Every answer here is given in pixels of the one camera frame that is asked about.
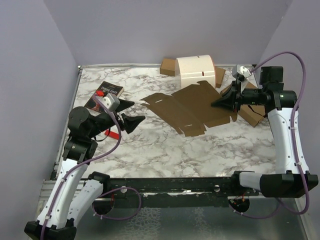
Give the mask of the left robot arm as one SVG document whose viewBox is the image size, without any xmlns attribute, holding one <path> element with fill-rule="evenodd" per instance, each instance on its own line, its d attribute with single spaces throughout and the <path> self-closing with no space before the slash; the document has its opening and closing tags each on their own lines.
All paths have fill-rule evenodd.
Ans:
<svg viewBox="0 0 320 240">
<path fill-rule="evenodd" d="M 106 197 L 111 190 L 106 174 L 94 173 L 80 193 L 79 182 L 94 157 L 98 147 L 95 137 L 113 126 L 118 132 L 132 133 L 145 120 L 145 116 L 127 116 L 118 112 L 134 105 L 132 101 L 118 99 L 113 94 L 94 100 L 103 108 L 92 115 L 84 106 L 73 108 L 68 116 L 70 131 L 64 145 L 61 168 L 52 192 L 42 212 L 35 221 L 27 222 L 24 232 L 32 240 L 73 240 L 77 225 L 98 197 Z"/>
</svg>

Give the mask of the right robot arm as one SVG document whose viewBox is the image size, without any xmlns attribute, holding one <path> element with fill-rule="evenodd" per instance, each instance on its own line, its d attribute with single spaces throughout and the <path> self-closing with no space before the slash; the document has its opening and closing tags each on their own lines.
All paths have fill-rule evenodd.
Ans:
<svg viewBox="0 0 320 240">
<path fill-rule="evenodd" d="M 261 68 L 262 88 L 248 88 L 251 72 L 242 65 L 232 70 L 230 87 L 212 107 L 238 112 L 243 105 L 263 106 L 275 144 L 274 174 L 235 171 L 229 189 L 240 196 L 248 188 L 257 190 L 267 198 L 300 198 L 319 183 L 318 176 L 310 174 L 304 159 L 298 128 L 298 111 L 294 108 L 298 98 L 294 91 L 285 90 L 283 67 Z"/>
</svg>

